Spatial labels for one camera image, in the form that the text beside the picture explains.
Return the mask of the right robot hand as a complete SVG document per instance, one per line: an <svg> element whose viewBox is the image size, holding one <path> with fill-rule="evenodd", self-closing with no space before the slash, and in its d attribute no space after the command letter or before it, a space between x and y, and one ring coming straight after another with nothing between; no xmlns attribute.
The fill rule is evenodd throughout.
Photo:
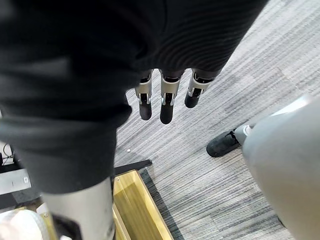
<svg viewBox="0 0 320 240"><path fill-rule="evenodd" d="M218 74L265 0L3 0L0 139L59 235L113 240L117 129L145 71Z"/></svg>

